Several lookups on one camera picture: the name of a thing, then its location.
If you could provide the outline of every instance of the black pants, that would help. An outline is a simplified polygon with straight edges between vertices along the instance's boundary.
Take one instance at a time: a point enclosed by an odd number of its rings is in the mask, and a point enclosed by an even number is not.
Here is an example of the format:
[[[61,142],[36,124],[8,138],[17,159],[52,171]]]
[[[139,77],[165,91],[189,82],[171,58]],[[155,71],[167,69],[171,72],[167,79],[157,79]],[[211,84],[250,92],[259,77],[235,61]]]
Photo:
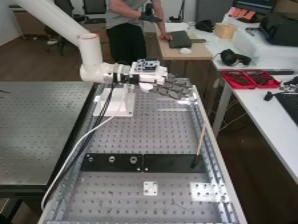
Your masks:
[[[146,58],[146,43],[139,26],[121,24],[106,30],[110,54],[117,63],[131,64]]]

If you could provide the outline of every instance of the black cable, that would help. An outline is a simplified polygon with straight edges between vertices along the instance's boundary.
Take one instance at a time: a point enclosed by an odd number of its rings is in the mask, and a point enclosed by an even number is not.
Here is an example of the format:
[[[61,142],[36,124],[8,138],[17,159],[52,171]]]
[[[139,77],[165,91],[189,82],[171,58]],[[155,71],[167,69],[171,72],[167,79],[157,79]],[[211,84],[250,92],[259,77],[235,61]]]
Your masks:
[[[181,18],[182,20],[183,20],[183,11],[185,11],[185,0],[182,0],[182,5],[179,8],[179,15],[178,15],[178,18]]]
[[[102,121],[102,119],[103,119],[103,115],[105,115],[105,112],[106,112],[106,110],[107,110],[109,103],[110,103],[110,99],[111,99],[111,96],[113,96],[113,90],[114,90],[117,84],[118,84],[118,83],[111,83],[110,92],[109,92],[109,95],[107,95],[107,98],[106,98],[103,107],[102,107],[102,109],[101,109],[99,115],[98,115],[98,117],[97,117],[97,119],[96,119],[96,122],[94,122],[94,125],[93,125],[92,129],[93,129],[94,127],[98,126],[98,124],[101,123],[101,121]],[[45,200],[44,200],[44,201],[45,201],[44,205],[46,205],[46,203],[48,203],[48,199],[49,199],[50,195],[53,194],[54,190],[57,189],[57,186],[58,186],[61,180],[64,179],[64,177],[65,177],[65,175],[68,174],[68,172],[69,172],[72,166],[74,165],[74,163],[76,163],[76,161],[77,161],[77,159],[78,159],[81,153],[84,152],[84,150],[85,150],[85,148],[86,148],[86,146],[88,146],[88,144],[89,144],[89,142],[90,142],[90,139],[92,139],[94,133],[96,133],[96,131],[93,131],[93,132],[88,135],[88,137],[85,138],[85,141],[84,141],[84,143],[82,143],[82,145],[81,145],[81,148],[80,148],[80,150],[78,150],[78,152],[77,152],[77,154],[76,154],[76,156],[74,156],[72,162],[69,163],[68,167],[66,167],[65,170],[62,171],[62,173],[61,173],[61,175],[60,175],[60,177],[58,177],[58,179],[57,179],[57,181],[56,181],[56,183],[54,183],[54,185],[53,185],[53,187],[52,187],[52,189],[50,189],[50,191],[49,191],[48,197],[46,197]]]

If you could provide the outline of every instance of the cardboard box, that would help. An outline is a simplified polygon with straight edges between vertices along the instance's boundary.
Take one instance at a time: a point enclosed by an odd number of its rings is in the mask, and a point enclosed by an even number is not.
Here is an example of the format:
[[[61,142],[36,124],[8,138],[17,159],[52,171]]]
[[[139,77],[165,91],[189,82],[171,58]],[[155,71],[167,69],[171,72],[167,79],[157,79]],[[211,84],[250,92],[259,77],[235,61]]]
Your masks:
[[[217,23],[214,33],[221,39],[233,39],[235,27],[231,25]]]

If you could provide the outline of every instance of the keyboard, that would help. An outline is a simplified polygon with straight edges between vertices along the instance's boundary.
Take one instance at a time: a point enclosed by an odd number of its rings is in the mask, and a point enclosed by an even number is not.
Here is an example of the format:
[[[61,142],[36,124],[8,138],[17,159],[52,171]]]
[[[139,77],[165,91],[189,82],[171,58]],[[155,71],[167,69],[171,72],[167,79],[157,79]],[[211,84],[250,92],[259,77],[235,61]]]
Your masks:
[[[191,48],[191,40],[185,31],[171,32],[173,40],[169,41],[170,48]]]
[[[279,93],[275,95],[292,121],[298,125],[298,94]]]

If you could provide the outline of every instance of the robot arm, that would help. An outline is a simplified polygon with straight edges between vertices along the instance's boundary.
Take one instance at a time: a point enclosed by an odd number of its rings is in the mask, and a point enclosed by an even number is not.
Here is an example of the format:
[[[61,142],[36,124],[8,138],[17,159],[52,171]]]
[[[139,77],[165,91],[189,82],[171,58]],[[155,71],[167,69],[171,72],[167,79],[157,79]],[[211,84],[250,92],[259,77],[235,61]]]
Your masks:
[[[111,81],[138,84],[145,82],[163,84],[166,69],[151,78],[135,73],[130,66],[102,62],[98,34],[90,33],[54,5],[52,0],[16,0],[17,4],[80,49],[82,65],[81,79],[86,82],[111,83]]]
[[[111,83],[115,81],[138,85],[143,92],[155,92],[174,99],[187,97],[190,83],[175,80],[157,60],[138,60],[131,67],[105,63],[102,61],[98,34],[90,33],[54,5],[52,0],[16,0],[16,2],[78,47],[82,59],[80,68],[82,81],[96,83]]]

